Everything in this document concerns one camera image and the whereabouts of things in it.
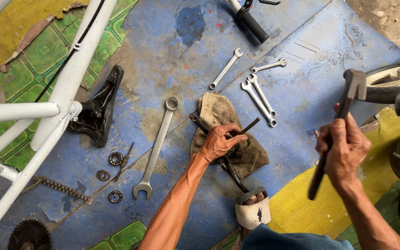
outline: hammer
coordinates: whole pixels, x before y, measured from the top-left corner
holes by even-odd
[[[354,98],[357,97],[359,100],[365,100],[367,95],[367,75],[364,72],[348,69],[344,72],[345,89],[339,103],[339,108],[336,111],[334,119],[346,119],[348,112],[350,112],[351,103]],[[316,197],[317,189],[319,188],[320,182],[324,177],[324,168],[327,161],[327,154],[333,146],[332,137],[327,139],[328,150],[320,156],[319,163],[317,164],[316,171],[314,172],[313,179],[311,181],[310,188],[308,190],[308,199],[314,200]]]

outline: white bicycle frame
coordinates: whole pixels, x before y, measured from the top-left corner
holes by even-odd
[[[8,2],[10,0],[0,0],[0,11]],[[41,117],[30,143],[30,147],[37,152],[24,170],[18,173],[11,167],[0,163],[0,176],[12,181],[12,186],[0,200],[0,220],[58,143],[69,121],[71,119],[76,121],[81,112],[81,104],[73,100],[117,0],[106,0],[103,3],[103,7],[83,42],[78,44],[79,47],[75,43],[86,30],[100,2],[101,0],[90,1],[73,41],[74,48],[79,48],[79,50],[73,54],[61,71],[48,102],[0,104],[0,122],[18,120],[0,136],[0,152],[29,127],[36,118]]]

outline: yellow surface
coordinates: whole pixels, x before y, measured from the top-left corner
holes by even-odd
[[[390,167],[390,153],[400,139],[400,117],[393,109],[380,111],[379,126],[365,134],[372,148],[361,165],[364,191],[375,204],[398,178]],[[307,198],[315,166],[289,182],[269,201],[271,222],[279,233],[326,234],[335,238],[350,224],[344,204],[325,175],[315,201]]]
[[[32,25],[49,14],[62,18],[63,9],[68,10],[68,6],[74,2],[87,4],[89,0],[12,0],[0,13],[0,65],[12,56]]]

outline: forearm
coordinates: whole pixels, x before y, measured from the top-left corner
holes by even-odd
[[[362,249],[400,249],[400,237],[370,202],[360,181],[338,192],[353,221]]]
[[[180,179],[154,214],[139,249],[175,249],[192,198],[208,165],[209,162],[197,153],[191,156]]]

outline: black cable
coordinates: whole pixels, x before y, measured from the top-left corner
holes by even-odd
[[[100,4],[98,4],[98,8],[95,11],[95,13],[92,16],[92,19],[90,20],[89,24],[86,27],[86,30],[83,32],[83,35],[81,35],[80,39],[78,40],[77,44],[81,44],[81,42],[83,41],[83,39],[86,37],[87,33],[89,32],[90,28],[92,27],[93,22],[95,21],[95,19],[97,18],[98,13],[101,10],[101,7],[103,7],[103,3],[105,0],[101,0]],[[53,81],[55,81],[55,79],[58,77],[59,73],[61,73],[61,71],[63,70],[64,66],[66,66],[67,62],[69,62],[70,58],[72,57],[72,55],[75,53],[75,51],[77,51],[76,48],[73,48],[69,55],[66,57],[66,60],[64,60],[63,64],[59,67],[58,71],[53,75],[52,79],[50,79],[49,83],[46,85],[46,87],[44,87],[44,89],[42,90],[41,94],[38,96],[38,98],[35,100],[35,102],[38,102],[43,95],[46,93],[46,91],[50,88],[50,86],[52,85]]]

